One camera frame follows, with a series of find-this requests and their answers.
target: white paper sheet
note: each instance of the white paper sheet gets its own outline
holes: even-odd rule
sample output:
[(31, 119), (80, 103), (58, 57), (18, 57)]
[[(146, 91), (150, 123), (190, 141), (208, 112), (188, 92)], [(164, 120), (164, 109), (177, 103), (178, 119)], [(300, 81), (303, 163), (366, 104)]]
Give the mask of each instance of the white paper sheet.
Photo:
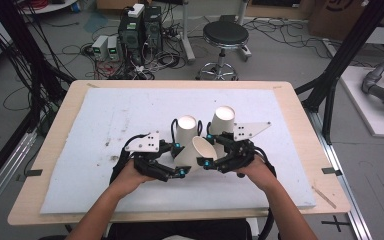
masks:
[[(130, 137), (158, 130), (162, 139), (171, 142), (173, 119), (192, 115), (206, 126), (215, 109), (223, 105), (235, 110), (236, 122), (272, 123), (252, 141), (266, 151), (295, 204), (315, 206), (273, 91), (94, 88), (88, 91), (55, 166), (41, 213), (87, 212), (108, 186), (112, 167)], [(163, 155), (159, 162), (172, 164), (169, 155)], [(198, 170), (184, 179), (142, 184), (120, 201), (116, 211), (264, 207), (268, 207), (264, 193), (248, 178)]]

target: person's arm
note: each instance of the person's arm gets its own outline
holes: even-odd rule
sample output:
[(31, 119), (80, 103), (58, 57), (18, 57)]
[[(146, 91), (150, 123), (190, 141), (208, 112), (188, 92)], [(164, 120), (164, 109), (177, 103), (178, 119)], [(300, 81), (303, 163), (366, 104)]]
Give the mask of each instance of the person's arm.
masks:
[(317, 239), (304, 217), (295, 206), (282, 184), (273, 176), (260, 156), (244, 168), (236, 170), (243, 173), (266, 193), (282, 240)]
[(66, 239), (101, 239), (120, 199), (150, 180), (138, 173), (130, 160)]

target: person's left hand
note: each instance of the person's left hand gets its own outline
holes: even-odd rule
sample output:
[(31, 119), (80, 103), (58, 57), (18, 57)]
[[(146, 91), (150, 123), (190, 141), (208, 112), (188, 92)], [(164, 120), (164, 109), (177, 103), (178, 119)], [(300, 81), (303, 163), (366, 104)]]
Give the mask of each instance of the person's left hand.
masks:
[(133, 192), (141, 183), (152, 180), (154, 178), (140, 174), (135, 169), (133, 160), (130, 159), (108, 189), (121, 199)]

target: person's right hand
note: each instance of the person's right hand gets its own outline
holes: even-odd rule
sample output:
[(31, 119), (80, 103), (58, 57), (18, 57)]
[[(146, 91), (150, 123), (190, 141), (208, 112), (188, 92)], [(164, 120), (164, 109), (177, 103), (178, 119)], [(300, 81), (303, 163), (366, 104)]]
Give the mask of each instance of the person's right hand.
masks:
[(248, 178), (263, 191), (279, 183), (264, 163), (262, 157), (257, 154), (248, 166), (239, 168), (235, 170), (235, 172), (247, 175)]
[(117, 178), (110, 184), (110, 190), (120, 199), (133, 192), (141, 183), (152, 181), (154, 178), (140, 174), (134, 167), (133, 160), (129, 160)]

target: power supply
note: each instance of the power supply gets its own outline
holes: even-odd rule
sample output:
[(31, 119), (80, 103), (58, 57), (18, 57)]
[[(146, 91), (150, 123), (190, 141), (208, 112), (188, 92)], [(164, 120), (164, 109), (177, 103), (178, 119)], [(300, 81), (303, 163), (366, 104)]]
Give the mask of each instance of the power supply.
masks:
[(161, 7), (148, 6), (145, 8), (144, 22), (146, 29), (146, 42), (148, 47), (155, 50), (155, 52), (163, 50), (163, 42), (161, 39)]
[(105, 61), (108, 57), (108, 36), (99, 36), (92, 45), (93, 54), (98, 61)]
[(108, 37), (108, 55), (110, 56), (110, 61), (120, 61), (121, 56), (121, 46), (117, 36)]

